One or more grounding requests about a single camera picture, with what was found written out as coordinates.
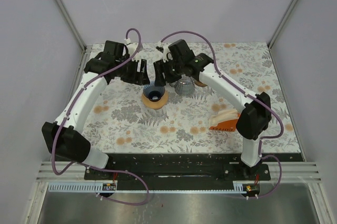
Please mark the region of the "blue plastic dripper cone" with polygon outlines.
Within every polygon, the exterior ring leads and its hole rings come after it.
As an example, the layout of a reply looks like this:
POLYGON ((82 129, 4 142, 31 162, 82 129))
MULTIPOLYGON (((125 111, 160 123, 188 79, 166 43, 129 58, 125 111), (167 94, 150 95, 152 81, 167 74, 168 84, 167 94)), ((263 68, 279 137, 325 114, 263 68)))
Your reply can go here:
POLYGON ((165 93, 163 86, 156 86, 155 82, 151 82, 143 87, 143 95, 152 102, 159 101, 165 93))

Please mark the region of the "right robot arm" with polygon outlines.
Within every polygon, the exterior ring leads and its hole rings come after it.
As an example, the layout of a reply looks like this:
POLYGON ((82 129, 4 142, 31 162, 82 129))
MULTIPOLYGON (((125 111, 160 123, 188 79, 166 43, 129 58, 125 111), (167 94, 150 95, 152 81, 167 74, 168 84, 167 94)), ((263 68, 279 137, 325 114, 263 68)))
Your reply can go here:
POLYGON ((163 58, 154 63, 156 85, 173 83, 183 75, 192 77, 222 95, 237 110, 236 129, 243 138, 240 175, 247 180, 253 179, 262 159, 258 138, 268 128, 272 115, 269 95, 255 94, 244 88, 220 71, 215 57, 194 54, 183 39, 169 45, 159 42, 156 49, 163 54, 163 58))

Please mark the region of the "orange coffee filter box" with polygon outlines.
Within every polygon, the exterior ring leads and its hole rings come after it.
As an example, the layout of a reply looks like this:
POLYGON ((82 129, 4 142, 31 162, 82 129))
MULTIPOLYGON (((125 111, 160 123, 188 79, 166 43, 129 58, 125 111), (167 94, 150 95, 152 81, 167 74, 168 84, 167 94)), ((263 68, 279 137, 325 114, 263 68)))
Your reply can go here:
POLYGON ((234 132, 236 131, 237 121, 237 119, 223 121, 221 123, 218 123, 216 126, 210 126, 209 130, 234 132))

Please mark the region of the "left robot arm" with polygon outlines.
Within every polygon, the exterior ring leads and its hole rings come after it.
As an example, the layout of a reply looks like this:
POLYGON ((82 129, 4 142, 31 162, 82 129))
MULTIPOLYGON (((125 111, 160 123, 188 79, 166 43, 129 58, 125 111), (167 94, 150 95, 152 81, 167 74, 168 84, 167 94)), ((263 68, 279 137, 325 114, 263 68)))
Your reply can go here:
POLYGON ((148 84, 146 60, 134 60, 142 50, 141 43, 106 41, 103 51, 91 58, 84 67, 81 82, 73 97, 54 120, 45 122, 42 134, 52 162, 57 157, 71 163, 81 163, 96 168, 102 179, 113 176, 114 166, 108 163, 109 156, 94 148, 82 132, 88 115, 99 95, 115 77, 136 85, 148 84))

